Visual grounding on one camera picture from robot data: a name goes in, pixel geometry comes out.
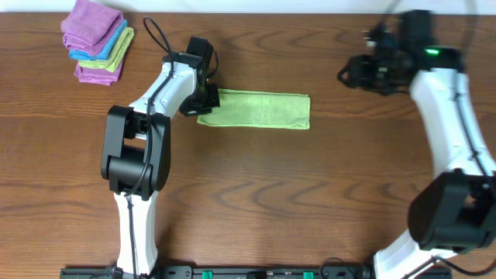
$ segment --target wood grain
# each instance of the wood grain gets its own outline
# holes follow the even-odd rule
[[[121,80],[80,84],[62,45],[67,14],[0,14],[0,277],[55,278],[70,265],[108,265],[119,253],[118,212],[100,177],[105,116],[158,75],[163,51],[144,14]],[[162,263],[318,265],[364,260],[406,228],[409,202],[430,182],[422,120],[406,95],[344,88],[337,71],[363,53],[373,15],[152,14],[174,49],[190,36],[219,52],[222,88],[309,94],[308,131],[200,126],[177,117],[172,168],[159,195]],[[473,104],[496,152],[495,17],[484,17],[469,58]],[[438,19],[458,44],[465,19]],[[456,262],[481,269],[494,249]]]

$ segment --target green cloth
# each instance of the green cloth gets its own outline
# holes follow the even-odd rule
[[[107,60],[79,60],[79,65],[81,67],[89,67],[93,69],[106,69],[110,72],[115,72],[119,65],[121,64],[122,59],[124,58],[124,54],[126,54],[127,47],[131,43],[131,40],[134,37],[134,30],[131,27],[126,27],[124,31],[122,31],[121,36],[115,42],[114,47],[110,51]]]
[[[308,95],[219,89],[220,108],[200,115],[198,123],[276,129],[310,129]]]

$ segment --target pink cloth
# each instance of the pink cloth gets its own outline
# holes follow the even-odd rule
[[[122,62],[115,72],[109,72],[105,69],[92,69],[76,65],[74,75],[79,78],[79,82],[89,82],[92,84],[111,85],[113,81],[118,81],[122,70]]]
[[[122,12],[118,10],[89,0],[77,0],[69,16],[60,25],[64,32],[64,45],[69,50],[87,51],[103,40],[102,45],[98,46],[103,49],[122,20]]]

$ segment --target blue cloth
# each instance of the blue cloth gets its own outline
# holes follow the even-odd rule
[[[123,20],[122,23],[117,27],[115,30],[114,34],[112,37],[110,37],[110,40],[106,43],[106,45],[103,47],[103,50],[97,54],[96,56],[91,56],[89,53],[86,51],[82,50],[70,50],[69,51],[69,57],[71,59],[75,60],[107,60],[109,58],[110,50],[112,50],[112,47],[114,46],[116,40],[121,36],[122,31],[127,27],[127,20]]]

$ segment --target folded cloth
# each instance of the folded cloth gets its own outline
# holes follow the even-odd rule
[[[107,41],[107,43],[104,43],[105,46],[100,49],[100,53],[94,55],[92,51],[95,50],[96,46],[101,45],[104,39],[100,40],[100,42],[96,43],[94,46],[91,46],[88,51],[70,50],[69,57],[75,60],[107,60],[109,58],[108,55],[110,54],[110,50],[112,50],[112,47],[114,46],[116,40],[121,36],[122,31],[124,31],[126,26],[127,20],[124,19],[117,27],[110,39]]]
[[[126,27],[122,31],[121,36],[115,42],[112,51],[108,56],[107,60],[95,60],[95,61],[79,61],[81,67],[88,67],[94,69],[106,69],[107,71],[115,72],[117,67],[121,64],[121,61],[126,54],[127,47],[131,43],[134,37],[134,30],[131,27]]]
[[[119,26],[121,21],[122,12],[116,9],[89,0],[77,0],[60,25],[64,32],[64,45],[69,50],[94,46],[109,32],[114,22]]]
[[[85,68],[77,64],[74,75],[79,78],[80,82],[110,85],[113,81],[119,80],[121,70],[122,62],[113,73],[103,69]]]
[[[220,108],[200,115],[207,126],[310,129],[308,95],[219,89]]]

